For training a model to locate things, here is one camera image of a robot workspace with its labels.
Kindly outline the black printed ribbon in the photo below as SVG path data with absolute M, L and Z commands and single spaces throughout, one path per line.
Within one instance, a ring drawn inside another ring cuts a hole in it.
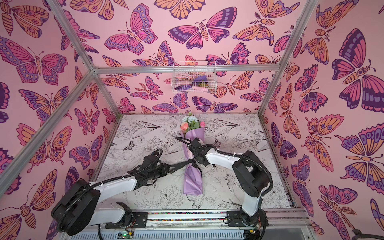
M 184 161 L 184 162 L 181 162 L 181 163 L 177 163 L 177 164 L 174 164 L 174 165 L 167 165 L 167 171 L 168 171 L 168 173 L 173 174 L 174 172 L 182 169 L 183 167 L 185 167 L 185 166 L 187 166 L 189 164 L 192 164 L 192 166 L 194 168 L 196 168 L 200 172 L 201 175 L 203 175 L 203 172 L 200 169 L 200 167 L 197 165 L 197 162 L 196 162 L 195 158 L 189 159 L 187 161 Z

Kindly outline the orange pink fake rose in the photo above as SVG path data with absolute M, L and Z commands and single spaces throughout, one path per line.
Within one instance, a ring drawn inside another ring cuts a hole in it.
M 183 132 L 187 132 L 188 131 L 188 128 L 189 128 L 189 123 L 188 122 L 183 122 L 180 126 L 181 130 Z

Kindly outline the white fake flower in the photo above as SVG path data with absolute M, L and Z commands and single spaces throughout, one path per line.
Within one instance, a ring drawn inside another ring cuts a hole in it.
M 187 112 L 187 115 L 183 117 L 182 122 L 184 123 L 192 123 L 192 122 L 198 122 L 198 118 L 192 113 Z

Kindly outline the purple pink wrapping paper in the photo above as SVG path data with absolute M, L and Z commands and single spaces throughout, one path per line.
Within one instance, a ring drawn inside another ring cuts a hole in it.
M 201 141 L 205 139 L 205 128 L 190 130 L 187 133 L 181 132 L 183 138 Z M 188 196 L 200 196 L 203 194 L 202 171 L 195 162 L 189 163 L 184 175 L 184 194 Z

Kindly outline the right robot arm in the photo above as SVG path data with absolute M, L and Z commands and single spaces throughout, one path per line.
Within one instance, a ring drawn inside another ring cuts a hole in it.
M 262 202 L 264 196 L 274 186 L 270 171 L 252 151 L 242 154 L 219 150 L 212 144 L 202 144 L 200 139 L 183 140 L 193 154 L 193 159 L 205 167 L 215 165 L 233 170 L 242 190 L 244 201 L 240 208 L 240 218 L 246 226 L 262 222 Z

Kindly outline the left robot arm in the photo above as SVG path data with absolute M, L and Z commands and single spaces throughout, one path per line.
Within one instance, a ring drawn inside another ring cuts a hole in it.
M 166 176 L 168 167 L 161 163 L 162 154 L 162 149 L 155 150 L 144 158 L 141 165 L 123 176 L 92 183 L 78 180 L 51 212 L 52 218 L 57 222 L 57 232 L 74 236 L 94 225 L 106 224 L 118 228 L 130 226 L 134 216 L 127 204 L 117 202 L 117 207 L 101 208 L 100 203 Z

